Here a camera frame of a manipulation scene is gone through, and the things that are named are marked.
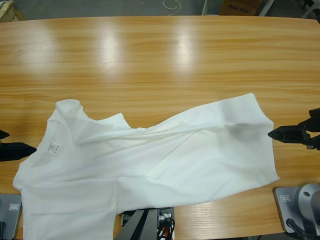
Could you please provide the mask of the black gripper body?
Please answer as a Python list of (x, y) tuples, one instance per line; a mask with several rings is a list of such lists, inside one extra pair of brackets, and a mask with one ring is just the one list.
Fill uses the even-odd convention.
[[(312, 133), (320, 133), (320, 123), (319, 122), (313, 122), (308, 124), (308, 127), (306, 127), (306, 130)], [(308, 143), (306, 145), (306, 148), (308, 150), (311, 149), (316, 149), (319, 150), (320, 149), (320, 135), (316, 135), (311, 137), (308, 140)]]

